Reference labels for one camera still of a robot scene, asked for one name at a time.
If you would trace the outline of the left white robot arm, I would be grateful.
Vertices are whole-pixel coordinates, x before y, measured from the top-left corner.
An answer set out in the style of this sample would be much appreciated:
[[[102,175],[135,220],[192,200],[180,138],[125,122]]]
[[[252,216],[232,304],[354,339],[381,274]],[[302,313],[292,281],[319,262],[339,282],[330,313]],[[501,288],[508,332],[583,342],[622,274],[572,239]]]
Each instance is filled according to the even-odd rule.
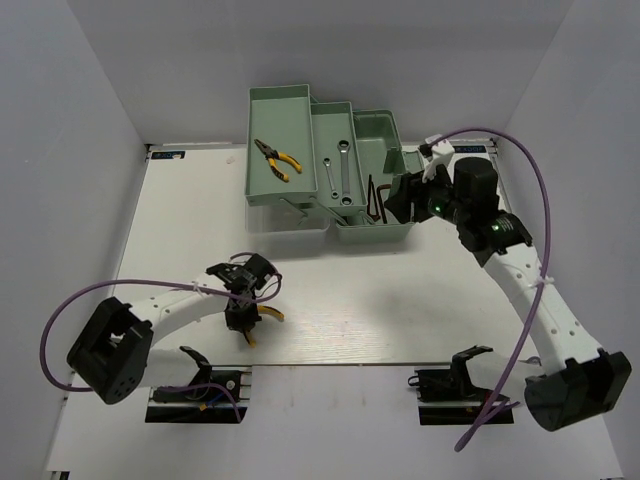
[[[269,281],[282,280],[276,267],[259,254],[241,263],[218,263],[188,284],[165,283],[165,292],[134,303],[109,297],[98,304],[67,355],[68,365],[108,405],[139,387],[183,392],[199,399],[211,387],[211,366],[188,346],[161,349],[158,344],[178,330],[221,314],[228,330],[248,344],[265,306],[261,293]]]

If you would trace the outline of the green cantilever toolbox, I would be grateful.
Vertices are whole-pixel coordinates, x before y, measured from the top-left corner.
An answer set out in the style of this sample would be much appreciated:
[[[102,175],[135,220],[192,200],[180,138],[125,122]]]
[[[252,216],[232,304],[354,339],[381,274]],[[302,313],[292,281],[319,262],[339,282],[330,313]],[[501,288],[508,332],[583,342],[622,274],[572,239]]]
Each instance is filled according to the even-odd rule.
[[[410,166],[387,109],[321,102],[307,84],[249,91],[246,228],[264,242],[403,241],[411,229],[384,206]]]

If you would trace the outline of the straight brown hex key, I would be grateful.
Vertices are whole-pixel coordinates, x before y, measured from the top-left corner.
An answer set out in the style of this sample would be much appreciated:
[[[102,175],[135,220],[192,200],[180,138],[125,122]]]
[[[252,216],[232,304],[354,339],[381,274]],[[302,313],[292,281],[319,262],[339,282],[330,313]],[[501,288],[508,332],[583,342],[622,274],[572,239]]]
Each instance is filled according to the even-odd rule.
[[[368,175],[368,187],[367,187],[367,215],[375,222],[378,219],[378,214],[372,211],[372,208],[376,205],[374,195],[374,184],[372,175]]]

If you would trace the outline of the bent brown hex key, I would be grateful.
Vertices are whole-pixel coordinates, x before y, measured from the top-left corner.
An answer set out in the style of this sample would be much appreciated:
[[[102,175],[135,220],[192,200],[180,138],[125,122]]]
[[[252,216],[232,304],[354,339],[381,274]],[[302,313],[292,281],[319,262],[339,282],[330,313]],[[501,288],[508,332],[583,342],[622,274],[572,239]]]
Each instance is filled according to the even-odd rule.
[[[376,187],[376,198],[377,198],[377,207],[380,219],[384,224],[388,223],[386,209],[384,205],[384,193],[391,189],[390,184],[380,184]]]

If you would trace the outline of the large silver ratchet wrench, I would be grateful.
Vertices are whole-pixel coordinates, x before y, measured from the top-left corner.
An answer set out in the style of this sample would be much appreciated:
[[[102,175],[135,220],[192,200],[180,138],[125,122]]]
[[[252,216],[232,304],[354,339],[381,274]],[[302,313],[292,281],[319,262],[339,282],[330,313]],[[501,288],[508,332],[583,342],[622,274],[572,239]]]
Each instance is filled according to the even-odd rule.
[[[341,162],[341,187],[342,194],[340,202],[343,206],[350,206],[353,203],[350,191],[350,171],[349,171],[349,151],[350,143],[347,140],[340,140],[337,145]]]

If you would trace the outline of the small silver wrench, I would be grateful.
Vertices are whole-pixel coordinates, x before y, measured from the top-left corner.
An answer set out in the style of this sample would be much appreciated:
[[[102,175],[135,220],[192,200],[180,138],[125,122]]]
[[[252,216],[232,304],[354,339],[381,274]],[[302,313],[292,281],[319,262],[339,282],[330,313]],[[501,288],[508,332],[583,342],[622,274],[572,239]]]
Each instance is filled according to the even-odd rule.
[[[329,182],[331,198],[332,199],[338,199],[339,198],[339,193],[338,193],[338,191],[336,189],[336,184],[335,184],[335,180],[334,180],[331,159],[328,158],[328,157],[325,157],[323,159],[323,165],[325,167],[325,171],[326,171],[326,174],[327,174],[327,179],[328,179],[328,182]]]

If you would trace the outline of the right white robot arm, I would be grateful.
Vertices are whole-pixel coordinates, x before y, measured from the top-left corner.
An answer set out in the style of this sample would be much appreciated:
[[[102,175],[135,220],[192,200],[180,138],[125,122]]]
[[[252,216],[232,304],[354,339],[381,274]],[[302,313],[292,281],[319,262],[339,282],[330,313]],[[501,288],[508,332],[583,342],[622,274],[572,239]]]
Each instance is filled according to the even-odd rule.
[[[394,178],[385,208],[401,223],[438,217],[453,224],[464,248],[507,296],[541,360],[540,375],[525,378],[524,402],[553,432],[613,409],[632,372],[627,357],[608,353],[580,324],[557,289],[520,219],[499,206],[498,174],[479,157]]]

